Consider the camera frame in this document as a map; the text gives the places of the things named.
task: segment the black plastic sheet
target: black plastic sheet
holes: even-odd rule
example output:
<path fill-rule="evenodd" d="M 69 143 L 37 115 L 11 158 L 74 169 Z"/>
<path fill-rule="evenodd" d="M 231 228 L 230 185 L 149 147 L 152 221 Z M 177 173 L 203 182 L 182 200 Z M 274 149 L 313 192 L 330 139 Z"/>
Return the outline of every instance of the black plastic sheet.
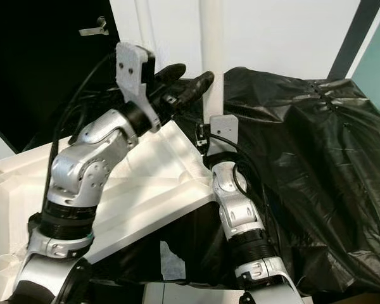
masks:
<path fill-rule="evenodd" d="M 299 291 L 380 293 L 380 113 L 373 104 L 350 80 L 246 68 L 226 73 L 224 95 L 225 113 L 239 119 L 239 145 L 265 184 L 280 241 L 273 222 L 267 229 Z M 121 98 L 116 92 L 111 99 Z M 176 119 L 192 142 L 200 118 L 196 104 Z M 100 261 L 93 282 L 162 281 L 160 241 L 185 261 L 186 277 L 176 282 L 236 288 L 214 202 Z"/>
<path fill-rule="evenodd" d="M 380 292 L 380 113 L 373 104 L 351 80 L 246 68 L 226 73 L 224 95 L 225 112 L 239 119 L 239 144 L 269 189 L 298 289 Z"/>

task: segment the white foam board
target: white foam board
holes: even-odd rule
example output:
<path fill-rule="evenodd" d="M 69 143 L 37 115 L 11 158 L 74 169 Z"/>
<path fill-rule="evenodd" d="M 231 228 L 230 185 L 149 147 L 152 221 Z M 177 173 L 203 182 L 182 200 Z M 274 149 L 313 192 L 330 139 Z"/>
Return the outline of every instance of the white foam board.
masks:
<path fill-rule="evenodd" d="M 61 141 L 61 149 L 67 139 Z M 11 294 L 25 254 L 27 221 L 41 209 L 50 145 L 0 160 L 0 301 Z M 91 263 L 212 200 L 211 173 L 170 122 L 147 133 L 112 171 L 93 224 Z"/>

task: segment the teal wall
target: teal wall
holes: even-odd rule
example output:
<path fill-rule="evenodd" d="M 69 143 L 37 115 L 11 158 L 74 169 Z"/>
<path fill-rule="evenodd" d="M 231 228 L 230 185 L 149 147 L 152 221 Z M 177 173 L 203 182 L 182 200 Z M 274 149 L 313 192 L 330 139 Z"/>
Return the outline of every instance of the teal wall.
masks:
<path fill-rule="evenodd" d="M 380 109 L 380 24 L 352 79 Z"/>

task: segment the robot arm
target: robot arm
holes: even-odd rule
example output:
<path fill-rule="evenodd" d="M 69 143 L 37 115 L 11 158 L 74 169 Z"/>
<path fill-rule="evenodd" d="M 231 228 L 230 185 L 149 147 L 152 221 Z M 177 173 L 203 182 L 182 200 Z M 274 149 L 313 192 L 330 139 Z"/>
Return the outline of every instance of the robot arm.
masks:
<path fill-rule="evenodd" d="M 211 117 L 209 125 L 198 126 L 197 137 L 199 150 L 205 154 L 204 163 L 213 173 L 212 188 L 220 205 L 235 275 L 239 287 L 245 290 L 239 303 L 302 304 L 255 204 L 245 195 L 246 179 L 234 169 L 239 160 L 234 148 L 238 143 L 238 119 L 234 115 Z"/>
<path fill-rule="evenodd" d="M 90 278 L 83 255 L 94 240 L 92 223 L 110 172 L 138 137 L 157 132 L 213 82 L 213 74 L 206 72 L 178 93 L 170 86 L 186 67 L 168 66 L 156 75 L 154 67 L 147 50 L 117 44 L 117 84 L 126 104 L 87 125 L 54 159 L 41 222 L 32 230 L 10 303 L 80 303 Z"/>

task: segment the wire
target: wire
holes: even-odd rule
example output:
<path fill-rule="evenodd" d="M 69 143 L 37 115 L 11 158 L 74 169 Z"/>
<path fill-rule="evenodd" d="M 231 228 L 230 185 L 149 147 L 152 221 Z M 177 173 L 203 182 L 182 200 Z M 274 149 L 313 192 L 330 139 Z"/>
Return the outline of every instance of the wire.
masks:
<path fill-rule="evenodd" d="M 271 209 L 271 207 L 267 203 L 267 201 L 268 201 L 268 199 L 267 199 L 267 195 L 266 195 L 265 186 L 263 186 L 263 202 L 265 203 L 265 213 L 268 214 L 267 211 L 269 211 L 270 217 L 273 221 L 273 226 L 274 226 L 274 230 L 275 230 L 276 238 L 277 238 L 277 250 L 278 250 L 277 254 L 281 257 L 281 251 L 282 250 L 281 250 L 281 239 L 280 239 L 279 227 L 278 227 L 276 218 L 274 217 L 273 210 Z"/>
<path fill-rule="evenodd" d="M 76 108 L 80 108 L 80 116 L 79 116 L 79 121 L 77 123 L 77 126 L 75 128 L 75 132 L 73 133 L 73 135 L 68 141 L 69 145 L 76 143 L 77 137 L 79 136 L 80 131 L 84 128 L 84 123 L 87 118 L 87 104 L 86 103 L 78 104 L 76 107 L 73 108 L 71 112 L 73 113 Z"/>
<path fill-rule="evenodd" d="M 87 75 L 87 77 L 83 80 L 83 82 L 79 85 L 77 90 L 75 91 L 75 94 L 73 94 L 72 98 L 70 99 L 68 105 L 66 106 L 64 112 L 62 113 L 61 118 L 59 119 L 58 123 L 56 124 L 56 127 L 53 132 L 53 139 L 52 139 L 52 146 L 51 151 L 49 152 L 49 159 L 48 159 L 48 167 L 46 170 L 46 181 L 45 181 L 45 190 L 44 190 L 44 199 L 42 202 L 42 210 L 44 211 L 45 202 L 46 202 L 46 195 L 48 193 L 49 185 L 51 183 L 51 168 L 52 168 L 52 162 L 56 158 L 56 155 L 58 155 L 59 152 L 59 140 L 61 137 L 61 133 L 63 130 L 63 127 L 66 123 L 66 121 L 69 119 L 70 115 L 72 114 L 75 103 L 80 95 L 80 93 L 83 91 L 87 83 L 90 81 L 91 77 L 97 72 L 97 70 L 109 59 L 111 59 L 112 56 L 115 54 L 107 54 L 102 60 L 100 60 L 94 68 L 91 70 L 91 72 Z"/>
<path fill-rule="evenodd" d="M 243 195 L 249 198 L 248 193 L 245 192 L 245 190 L 241 187 L 241 185 L 238 182 L 238 177 L 236 176 L 237 169 L 238 169 L 238 163 L 235 163 L 235 165 L 232 168 L 232 177 L 234 178 L 235 185 L 238 188 L 239 192 L 241 192 Z"/>
<path fill-rule="evenodd" d="M 250 158 L 250 156 L 247 154 L 247 152 L 243 148 L 241 148 L 236 143 L 234 143 L 234 142 L 230 141 L 229 139 L 226 139 L 226 138 L 224 138 L 222 136 L 219 136 L 219 135 L 216 135 L 216 134 L 210 134 L 210 137 L 218 139 L 220 141 L 223 141 L 223 142 L 229 144 L 230 146 L 234 147 L 235 149 L 237 149 L 237 151 L 240 154 L 242 154 L 242 156 L 250 162 L 250 165 L 251 165 L 250 168 L 252 169 L 253 173 L 255 173 L 255 175 L 260 179 L 260 175 L 259 175 L 258 171 L 255 168 L 253 160 Z"/>

